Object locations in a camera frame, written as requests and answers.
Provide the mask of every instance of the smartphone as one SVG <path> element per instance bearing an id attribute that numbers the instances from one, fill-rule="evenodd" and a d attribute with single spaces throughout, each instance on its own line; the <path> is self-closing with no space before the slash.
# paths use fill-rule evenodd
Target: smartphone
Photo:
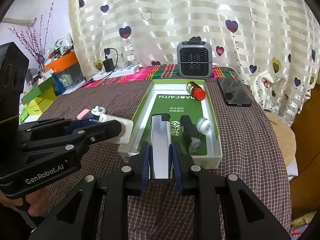
<path id="1" fill-rule="evenodd" d="M 250 99 L 236 79 L 218 78 L 218 84 L 227 106 L 251 106 Z"/>

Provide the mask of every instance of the human hand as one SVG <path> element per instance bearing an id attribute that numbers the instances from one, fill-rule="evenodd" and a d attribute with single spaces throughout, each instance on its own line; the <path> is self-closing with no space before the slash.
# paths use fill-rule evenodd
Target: human hand
<path id="1" fill-rule="evenodd" d="M 30 204 L 30 207 L 28 209 L 28 213 L 30 216 L 37 217 L 44 215 L 48 206 L 47 188 L 42 188 L 29 195 L 26 195 L 26 202 Z M 8 199 L 0 191 L 0 203 L 5 207 L 9 207 L 17 211 L 16 206 L 22 206 L 23 200 L 22 198 Z"/>

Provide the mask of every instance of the white earbud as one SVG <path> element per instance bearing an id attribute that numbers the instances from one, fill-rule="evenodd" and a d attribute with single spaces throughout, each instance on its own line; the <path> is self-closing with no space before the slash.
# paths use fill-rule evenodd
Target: white earbud
<path id="1" fill-rule="evenodd" d="M 94 109 L 91 110 L 91 114 L 95 116 L 100 116 L 101 114 L 107 113 L 106 109 L 102 106 L 96 106 Z"/>

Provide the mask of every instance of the portable fan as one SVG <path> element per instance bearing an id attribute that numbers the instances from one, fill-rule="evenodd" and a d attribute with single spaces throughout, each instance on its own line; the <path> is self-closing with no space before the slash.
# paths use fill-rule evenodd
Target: portable fan
<path id="1" fill-rule="evenodd" d="M 184 41 L 177 46 L 178 67 L 181 76 L 210 77 L 212 48 L 204 41 Z"/>

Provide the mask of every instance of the plaid fabric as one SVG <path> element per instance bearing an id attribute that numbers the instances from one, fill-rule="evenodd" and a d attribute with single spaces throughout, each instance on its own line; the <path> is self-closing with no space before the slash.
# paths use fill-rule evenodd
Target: plaid fabric
<path id="1" fill-rule="evenodd" d="M 132 118 L 150 82 L 111 83 L 77 90 L 59 97 L 41 119 L 75 118 L 84 108 L 96 105 L 104 106 L 111 115 Z M 207 79 L 206 84 L 223 151 L 222 161 L 212 173 L 237 174 L 290 232 L 289 181 L 276 136 L 263 110 L 246 85 L 242 86 L 252 99 L 251 107 L 226 106 L 217 82 Z M 98 177 L 124 165 L 117 149 L 118 145 L 103 142 L 92 145 L 82 158 L 80 171 L 48 186 L 50 208 L 86 175 Z M 174 181 L 148 183 L 142 197 L 128 198 L 129 239 L 192 239 L 193 202 L 193 197 L 178 193 Z M 221 211 L 220 220 L 225 238 Z"/>
<path id="2" fill-rule="evenodd" d="M 83 86 L 83 88 L 87 87 L 96 87 L 99 85 L 105 85 L 110 83 L 124 83 L 130 81 L 142 81 L 142 80 L 151 80 L 151 79 L 162 79 L 162 78 L 174 78 L 179 77 L 179 69 L 175 64 L 172 65 L 161 65 L 161 66 L 149 66 L 149 67 L 141 67 L 139 72 L 130 76 L 122 76 L 116 78 L 102 79 L 95 82 L 91 82 Z M 220 67 L 214 66 L 212 68 L 212 76 L 211 79 L 217 79 L 218 77 L 233 77 L 237 79 L 237 77 L 228 70 L 223 70 Z"/>

